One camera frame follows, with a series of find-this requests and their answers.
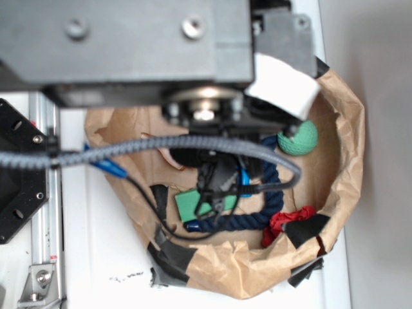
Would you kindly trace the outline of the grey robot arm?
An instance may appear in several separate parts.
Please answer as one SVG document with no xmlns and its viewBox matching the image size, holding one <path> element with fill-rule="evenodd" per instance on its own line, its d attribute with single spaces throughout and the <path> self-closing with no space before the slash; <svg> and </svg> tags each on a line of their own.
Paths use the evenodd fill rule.
<svg viewBox="0 0 412 309">
<path fill-rule="evenodd" d="M 1 91 L 36 91 L 61 108 L 159 106 L 182 137 L 77 153 L 2 151 L 1 167 L 46 170 L 168 148 L 282 165 L 287 182 L 200 182 L 211 203 L 228 194 L 283 191 L 301 169 L 257 143 L 293 135 L 319 88 L 312 25 L 290 1 L 2 1 Z"/>
</svg>

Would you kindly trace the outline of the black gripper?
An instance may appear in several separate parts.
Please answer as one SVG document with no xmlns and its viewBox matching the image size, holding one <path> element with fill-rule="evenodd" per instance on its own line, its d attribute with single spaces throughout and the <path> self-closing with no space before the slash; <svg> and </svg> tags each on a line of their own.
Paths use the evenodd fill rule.
<svg viewBox="0 0 412 309">
<path fill-rule="evenodd" d="M 170 124 L 182 126 L 191 136 L 223 136 L 258 143 L 266 135 L 297 133 L 302 120 L 273 104 L 223 87 L 181 89 L 167 96 L 162 115 Z M 245 185 L 243 172 L 252 178 L 263 175 L 263 164 L 243 154 L 225 154 L 211 149 L 172 148 L 171 158 L 198 170 L 197 190 L 211 212 L 222 212 L 228 195 L 239 194 Z"/>
</svg>

